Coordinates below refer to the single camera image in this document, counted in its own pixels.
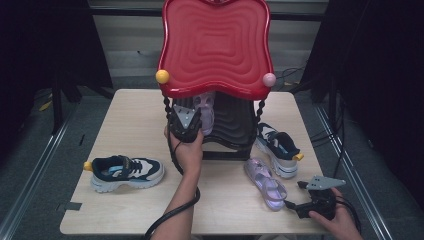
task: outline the yellow ball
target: yellow ball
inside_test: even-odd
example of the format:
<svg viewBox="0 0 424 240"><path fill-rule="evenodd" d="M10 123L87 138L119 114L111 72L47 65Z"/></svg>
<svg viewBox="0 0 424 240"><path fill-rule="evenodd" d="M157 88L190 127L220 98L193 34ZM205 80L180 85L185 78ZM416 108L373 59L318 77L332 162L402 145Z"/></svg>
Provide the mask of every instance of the yellow ball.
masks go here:
<svg viewBox="0 0 424 240"><path fill-rule="evenodd" d="M169 81L169 73L166 70L159 70L156 72L156 81L160 84L167 83Z"/></svg>

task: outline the sneaker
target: sneaker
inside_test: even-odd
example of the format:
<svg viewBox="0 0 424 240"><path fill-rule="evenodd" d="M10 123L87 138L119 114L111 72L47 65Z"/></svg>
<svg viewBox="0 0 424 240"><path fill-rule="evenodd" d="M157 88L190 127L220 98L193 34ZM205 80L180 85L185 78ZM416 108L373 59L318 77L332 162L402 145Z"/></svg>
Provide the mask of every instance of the sneaker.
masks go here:
<svg viewBox="0 0 424 240"><path fill-rule="evenodd" d="M158 184L165 168L157 160L130 159L125 156L95 158L86 162L84 170L92 171L91 187L97 192L111 192L123 184L135 188L149 188Z"/></svg>
<svg viewBox="0 0 424 240"><path fill-rule="evenodd" d="M303 158L303 154L287 133L278 132L266 123L259 123L255 144L270 156L277 175L283 178L296 176L297 161Z"/></svg>

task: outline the shoelace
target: shoelace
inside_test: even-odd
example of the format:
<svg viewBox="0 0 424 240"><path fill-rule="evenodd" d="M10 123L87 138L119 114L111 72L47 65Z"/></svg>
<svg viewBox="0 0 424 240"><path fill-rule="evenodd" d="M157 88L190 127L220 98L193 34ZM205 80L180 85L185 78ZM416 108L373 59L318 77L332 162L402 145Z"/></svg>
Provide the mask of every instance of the shoelace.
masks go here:
<svg viewBox="0 0 424 240"><path fill-rule="evenodd" d="M141 164L141 162L130 160L130 166L128 168L130 173L141 172L142 169L143 169L143 164Z"/></svg>

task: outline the table top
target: table top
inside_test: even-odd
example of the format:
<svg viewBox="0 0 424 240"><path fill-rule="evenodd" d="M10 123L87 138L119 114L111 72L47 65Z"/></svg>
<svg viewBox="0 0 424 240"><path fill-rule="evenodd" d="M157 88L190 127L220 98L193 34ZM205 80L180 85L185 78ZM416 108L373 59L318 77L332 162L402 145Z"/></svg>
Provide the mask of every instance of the table top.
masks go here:
<svg viewBox="0 0 424 240"><path fill-rule="evenodd" d="M297 181L322 175L312 144L294 97L271 92L261 119L280 132L287 132L305 157L298 174L286 180L273 172L288 191L287 200L310 202ZM82 203L79 211L67 210L60 225L64 234L144 234L162 216L181 179L170 159L163 130L165 105L159 90L118 90L106 114L88 160L112 155L148 157L161 161L166 169L161 182L148 189L123 185L110 193L90 187L92 172L82 171L71 202ZM214 143L206 148L214 149ZM256 146L251 156L271 166L269 157ZM299 219L287 208L273 212L243 168L244 161L203 160L199 180L200 201L195 205L193 234L321 234L326 230L311 219Z"/></svg>

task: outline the lavender jelly sandal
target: lavender jelly sandal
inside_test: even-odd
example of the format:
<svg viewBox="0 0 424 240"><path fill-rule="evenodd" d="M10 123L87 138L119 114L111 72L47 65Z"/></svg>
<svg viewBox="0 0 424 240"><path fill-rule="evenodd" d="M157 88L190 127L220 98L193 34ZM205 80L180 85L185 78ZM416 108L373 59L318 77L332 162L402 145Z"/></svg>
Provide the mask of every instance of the lavender jelly sandal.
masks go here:
<svg viewBox="0 0 424 240"><path fill-rule="evenodd" d="M250 158L244 164L244 170L261 191L267 206L273 211L281 210L287 190L283 184L271 177L272 172L264 161L260 158Z"/></svg>

